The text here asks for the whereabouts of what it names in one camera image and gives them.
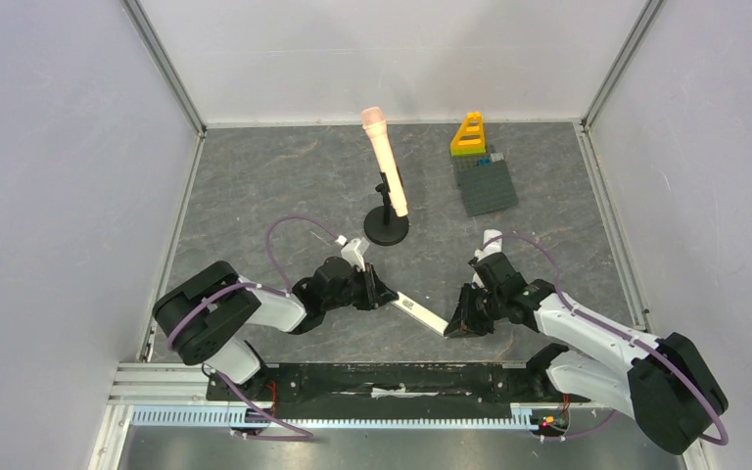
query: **green lego brick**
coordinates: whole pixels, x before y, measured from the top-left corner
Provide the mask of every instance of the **green lego brick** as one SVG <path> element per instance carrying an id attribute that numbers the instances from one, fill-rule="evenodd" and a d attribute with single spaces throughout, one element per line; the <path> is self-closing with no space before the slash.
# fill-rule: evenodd
<path id="1" fill-rule="evenodd" d="M 485 155 L 486 154 L 486 148 L 474 148 L 474 149 L 459 149 L 459 150 L 451 150 L 451 156 L 452 157 L 468 157 L 472 155 Z"/>
<path id="2" fill-rule="evenodd" d="M 457 184 L 469 217 L 501 211 L 519 202 L 505 161 L 460 171 Z"/>

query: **red wire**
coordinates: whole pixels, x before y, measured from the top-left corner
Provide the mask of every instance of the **red wire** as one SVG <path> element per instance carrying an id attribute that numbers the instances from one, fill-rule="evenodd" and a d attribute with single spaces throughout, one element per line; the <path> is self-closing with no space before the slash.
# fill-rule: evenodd
<path id="1" fill-rule="evenodd" d="M 563 408 L 560 410 L 560 414 L 564 416 L 569 416 L 569 396 L 566 394 L 563 394 Z"/>
<path id="2" fill-rule="evenodd" d="M 272 391 L 272 406 L 269 408 L 270 414 L 275 415 L 275 404 L 278 402 L 278 384 L 273 380 L 271 384 L 266 386 L 267 389 Z"/>

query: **lego brick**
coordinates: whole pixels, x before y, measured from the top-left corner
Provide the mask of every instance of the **lego brick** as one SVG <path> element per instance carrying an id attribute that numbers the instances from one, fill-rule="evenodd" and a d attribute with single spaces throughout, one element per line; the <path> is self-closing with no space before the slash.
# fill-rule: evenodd
<path id="1" fill-rule="evenodd" d="M 467 156 L 474 156 L 474 155 L 484 155 L 486 153 L 486 147 L 485 146 L 478 146 L 478 147 L 468 147 L 464 149 L 451 149 L 451 156 L 452 157 L 467 157 Z"/>
<path id="2" fill-rule="evenodd" d="M 469 217 L 500 211 L 518 203 L 505 161 L 460 171 L 457 184 Z"/>
<path id="3" fill-rule="evenodd" d="M 486 131 L 483 128 L 483 115 L 468 113 L 451 140 L 451 154 L 474 155 L 486 152 Z"/>

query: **beige microphone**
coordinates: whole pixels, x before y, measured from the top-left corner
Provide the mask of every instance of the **beige microphone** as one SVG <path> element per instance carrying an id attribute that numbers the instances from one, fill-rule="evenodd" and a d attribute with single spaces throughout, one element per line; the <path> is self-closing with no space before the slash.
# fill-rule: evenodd
<path id="1" fill-rule="evenodd" d="M 373 152 L 379 162 L 379 168 L 385 173 L 388 182 L 388 191 L 391 204 L 397 216 L 407 216 L 407 199 L 404 198 L 404 190 L 401 186 L 400 174 L 397 171 L 397 161 L 394 160 L 394 151 L 391 150 L 391 142 L 388 140 L 388 123 L 385 115 L 378 107 L 368 108 L 361 112 L 361 123 L 370 143 L 373 144 Z"/>

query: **yellow lego piece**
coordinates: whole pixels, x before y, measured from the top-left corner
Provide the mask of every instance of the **yellow lego piece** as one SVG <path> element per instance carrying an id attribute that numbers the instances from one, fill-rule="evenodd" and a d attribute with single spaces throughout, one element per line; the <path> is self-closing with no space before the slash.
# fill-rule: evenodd
<path id="1" fill-rule="evenodd" d="M 486 131 L 483 129 L 483 115 L 480 112 L 469 113 L 451 140 L 451 154 L 458 157 L 485 153 Z"/>

